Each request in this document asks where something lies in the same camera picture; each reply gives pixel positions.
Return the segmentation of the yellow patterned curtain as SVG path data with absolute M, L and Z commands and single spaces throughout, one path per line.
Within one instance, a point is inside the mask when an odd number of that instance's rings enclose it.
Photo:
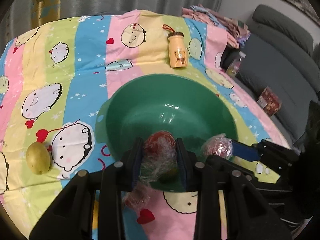
M 57 21 L 61 14 L 61 0 L 32 0 L 31 27 Z

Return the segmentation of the plastic red fruit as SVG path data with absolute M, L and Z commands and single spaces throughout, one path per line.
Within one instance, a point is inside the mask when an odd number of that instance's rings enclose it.
M 224 133 L 209 138 L 201 147 L 204 156 L 217 155 L 229 160 L 233 156 L 232 140 L 227 138 Z
M 148 188 L 138 183 L 131 192 L 125 194 L 123 203 L 132 210 L 140 211 L 147 206 L 149 200 Z
M 144 142 L 143 152 L 140 173 L 143 184 L 160 182 L 159 177 L 162 174 L 177 167 L 176 141 L 168 131 L 158 131 L 150 135 Z

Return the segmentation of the green pear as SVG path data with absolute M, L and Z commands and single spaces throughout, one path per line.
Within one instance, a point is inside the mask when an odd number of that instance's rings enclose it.
M 33 174 L 46 174 L 51 166 L 51 157 L 46 147 L 40 142 L 33 142 L 26 151 L 27 166 Z

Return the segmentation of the grey sofa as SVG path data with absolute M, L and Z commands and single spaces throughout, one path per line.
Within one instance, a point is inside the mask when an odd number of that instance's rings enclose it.
M 302 139 L 309 103 L 319 102 L 319 65 L 313 38 L 298 23 L 264 4 L 248 22 L 251 32 L 240 51 L 246 57 L 236 80 L 257 99 L 269 87 L 281 101 L 273 121 L 289 144 Z

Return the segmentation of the yellow cartoon bottle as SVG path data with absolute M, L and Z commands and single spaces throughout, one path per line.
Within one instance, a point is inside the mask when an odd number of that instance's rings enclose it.
M 184 44 L 184 34 L 175 31 L 171 26 L 164 24 L 162 28 L 168 31 L 169 61 L 171 68 L 182 68 L 188 65 L 188 55 Z

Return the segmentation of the green plastic basin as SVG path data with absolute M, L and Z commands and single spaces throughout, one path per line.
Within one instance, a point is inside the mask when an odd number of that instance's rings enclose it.
M 137 137 L 143 140 L 158 131 L 182 138 L 186 150 L 199 161 L 202 145 L 224 133 L 237 139 L 234 119 L 225 104 L 207 87 L 169 74 L 152 74 L 133 79 L 120 87 L 100 108 L 95 139 L 105 143 L 115 160 L 123 162 Z M 152 187 L 161 191 L 191 192 L 202 188 L 202 171 L 196 167 L 196 190 L 185 190 L 181 178 Z

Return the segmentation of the colourful cartoon striped bedsheet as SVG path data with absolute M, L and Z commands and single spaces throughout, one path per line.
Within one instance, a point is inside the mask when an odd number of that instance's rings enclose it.
M 171 68 L 167 24 L 184 34 L 188 65 Z M 239 140 L 287 140 L 268 115 L 220 67 L 227 31 L 188 18 L 134 10 L 44 24 L 7 43 L 1 56 L 1 204 L 28 237 L 49 204 L 80 169 L 113 161 L 95 139 L 100 107 L 123 85 L 145 75 L 191 79 L 230 111 Z M 51 157 L 46 174 L 25 159 L 33 142 Z

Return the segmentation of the pile of folded clothes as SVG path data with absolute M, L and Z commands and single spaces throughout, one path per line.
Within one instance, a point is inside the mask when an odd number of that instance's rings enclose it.
M 182 17 L 224 29 L 227 31 L 227 46 L 230 48 L 244 48 L 245 43 L 251 35 L 245 23 L 222 16 L 218 12 L 203 7 L 201 4 L 182 8 Z

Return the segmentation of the red patterned box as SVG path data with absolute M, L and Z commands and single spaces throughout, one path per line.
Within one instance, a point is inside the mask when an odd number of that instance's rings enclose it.
M 269 87 L 263 90 L 257 103 L 269 117 L 275 115 L 281 108 L 280 99 Z

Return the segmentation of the clear plastic bottle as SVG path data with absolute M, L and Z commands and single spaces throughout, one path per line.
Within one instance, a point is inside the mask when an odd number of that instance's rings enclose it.
M 236 75 L 240 70 L 240 65 L 245 57 L 246 57 L 246 54 L 240 51 L 228 66 L 226 70 L 226 74 L 229 75 L 230 77 L 236 77 Z

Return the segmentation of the yellow grapefruit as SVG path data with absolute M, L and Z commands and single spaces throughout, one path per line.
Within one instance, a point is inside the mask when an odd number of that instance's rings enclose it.
M 93 206 L 93 220 L 92 220 L 93 230 L 98 228 L 98 213 L 99 213 L 99 202 L 95 200 L 94 206 Z

